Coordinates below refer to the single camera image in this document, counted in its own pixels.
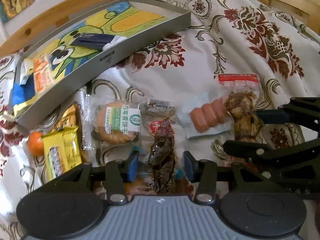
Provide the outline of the grey rectangular tray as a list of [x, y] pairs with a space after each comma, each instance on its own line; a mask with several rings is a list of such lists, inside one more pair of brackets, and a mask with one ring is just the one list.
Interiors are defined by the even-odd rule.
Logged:
[[88, 81], [138, 50], [189, 27], [187, 9], [153, 0], [117, 0], [92, 9], [52, 31], [22, 55], [46, 55], [53, 84], [35, 90], [29, 77], [15, 77], [10, 113], [27, 129], [35, 128]]

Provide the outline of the chicken feet red top packet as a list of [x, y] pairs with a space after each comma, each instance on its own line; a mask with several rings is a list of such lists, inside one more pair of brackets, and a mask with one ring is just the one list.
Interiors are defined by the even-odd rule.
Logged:
[[257, 74], [219, 74], [220, 99], [233, 119], [234, 140], [256, 143], [263, 122], [256, 116], [255, 107], [261, 85]]

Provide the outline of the orange white snack packet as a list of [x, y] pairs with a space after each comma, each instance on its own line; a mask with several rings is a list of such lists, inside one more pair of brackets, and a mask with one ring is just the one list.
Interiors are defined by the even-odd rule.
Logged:
[[33, 67], [35, 93], [38, 97], [41, 97], [55, 85], [55, 79], [52, 74], [52, 64], [48, 55], [42, 54], [37, 57], [34, 60]]

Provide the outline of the round biscuit green label packet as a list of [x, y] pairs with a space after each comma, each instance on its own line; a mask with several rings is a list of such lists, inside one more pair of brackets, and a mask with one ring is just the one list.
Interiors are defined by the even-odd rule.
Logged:
[[123, 146], [140, 140], [142, 114], [140, 103], [89, 95], [85, 101], [84, 149], [98, 146]]

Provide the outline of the small white blue packet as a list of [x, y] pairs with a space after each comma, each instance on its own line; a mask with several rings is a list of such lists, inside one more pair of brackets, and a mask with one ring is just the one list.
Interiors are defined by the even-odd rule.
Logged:
[[29, 79], [29, 76], [33, 74], [34, 61], [30, 58], [25, 58], [20, 67], [19, 85], [25, 85]]

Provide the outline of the wooden bed frame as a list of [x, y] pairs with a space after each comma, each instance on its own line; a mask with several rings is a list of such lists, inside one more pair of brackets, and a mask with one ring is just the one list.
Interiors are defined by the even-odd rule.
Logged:
[[[1, 56], [14, 54], [38, 42], [43, 36], [71, 19], [116, 0], [36, 0], [8, 23], [1, 24]], [[258, 0], [266, 5], [279, 5], [282, 9], [303, 14], [303, 21], [319, 33], [319, 0]]]

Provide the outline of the blue edged pastry packet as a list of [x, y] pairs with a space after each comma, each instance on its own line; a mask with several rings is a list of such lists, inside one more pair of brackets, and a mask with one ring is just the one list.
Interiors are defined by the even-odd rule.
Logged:
[[97, 148], [95, 157], [100, 166], [113, 160], [124, 161], [133, 151], [138, 151], [138, 160], [135, 166], [135, 179], [125, 182], [124, 188], [129, 198], [133, 195], [188, 195], [194, 196], [195, 186], [189, 182], [182, 170], [182, 161], [172, 150], [171, 161], [162, 169], [154, 171], [148, 164], [149, 152], [133, 144], [121, 146], [102, 145]]

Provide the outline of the orange mandarin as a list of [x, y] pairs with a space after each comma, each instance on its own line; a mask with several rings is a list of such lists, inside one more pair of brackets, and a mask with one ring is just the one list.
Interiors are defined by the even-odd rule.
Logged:
[[37, 131], [31, 132], [29, 134], [27, 146], [28, 146], [29, 152], [33, 156], [38, 157], [38, 156], [44, 155], [44, 146], [43, 146], [42, 136], [43, 134]]

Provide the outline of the colourful frog drawing paper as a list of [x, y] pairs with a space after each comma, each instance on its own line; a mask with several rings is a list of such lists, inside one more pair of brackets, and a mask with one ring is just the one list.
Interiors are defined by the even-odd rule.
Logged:
[[39, 96], [102, 51], [167, 20], [119, 2], [64, 30], [39, 52], [23, 59], [19, 82], [11, 91], [13, 116], [19, 117]]

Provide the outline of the yellow wafer snack bar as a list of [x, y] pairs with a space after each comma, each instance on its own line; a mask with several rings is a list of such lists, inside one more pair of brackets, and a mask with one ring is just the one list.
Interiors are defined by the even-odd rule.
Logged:
[[42, 136], [48, 179], [53, 180], [82, 163], [78, 126], [66, 127]]

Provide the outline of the dark blue tube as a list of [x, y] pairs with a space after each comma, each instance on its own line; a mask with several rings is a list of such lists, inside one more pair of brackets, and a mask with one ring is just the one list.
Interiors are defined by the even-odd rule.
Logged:
[[82, 33], [71, 43], [71, 46], [105, 51], [125, 39], [126, 37], [118, 35]]

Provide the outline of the floral white bed sheet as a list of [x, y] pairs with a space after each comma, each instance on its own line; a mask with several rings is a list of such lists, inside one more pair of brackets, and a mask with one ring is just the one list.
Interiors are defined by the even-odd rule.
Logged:
[[[196, 0], [157, 0], [179, 6], [200, 5]], [[208, 18], [191, 13], [190, 28], [135, 53], [124, 65], [108, 69], [86, 88], [92, 96], [112, 99], [148, 98], [191, 102], [196, 96], [219, 89], [217, 74], [255, 73], [262, 92], [258, 109], [275, 109], [294, 96], [319, 96], [319, 36], [287, 13], [258, 0], [204, 0], [209, 2]], [[212, 159], [219, 165], [235, 161], [222, 149], [230, 139], [226, 132], [187, 139], [173, 121], [175, 153], [182, 158], [189, 150], [198, 159]], [[21, 239], [17, 222], [18, 201], [46, 181], [43, 157], [32, 157], [22, 129], [1, 120], [1, 239]], [[274, 149], [312, 140], [316, 133], [298, 125], [266, 125], [258, 142]]]

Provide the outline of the dark braised meat red packet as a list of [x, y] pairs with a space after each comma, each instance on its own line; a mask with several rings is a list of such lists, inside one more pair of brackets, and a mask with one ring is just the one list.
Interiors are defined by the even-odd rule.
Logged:
[[143, 154], [141, 173], [152, 194], [175, 193], [177, 107], [172, 101], [146, 99], [140, 104]]

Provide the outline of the mini sausages clear packet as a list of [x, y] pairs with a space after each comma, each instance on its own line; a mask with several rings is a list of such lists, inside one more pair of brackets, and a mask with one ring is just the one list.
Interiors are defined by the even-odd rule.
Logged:
[[179, 107], [177, 114], [187, 139], [229, 132], [233, 127], [233, 121], [216, 92], [192, 97]]

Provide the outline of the gold foil snack packet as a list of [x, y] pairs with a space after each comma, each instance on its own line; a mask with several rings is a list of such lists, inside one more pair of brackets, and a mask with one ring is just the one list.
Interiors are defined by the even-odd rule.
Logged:
[[59, 131], [65, 127], [73, 127], [78, 126], [78, 143], [80, 147], [81, 159], [83, 162], [86, 161], [84, 151], [82, 149], [82, 129], [81, 129], [81, 121], [80, 121], [80, 112], [79, 106], [77, 104], [72, 104], [69, 106], [66, 111], [63, 113], [58, 122], [54, 125], [53, 131]]

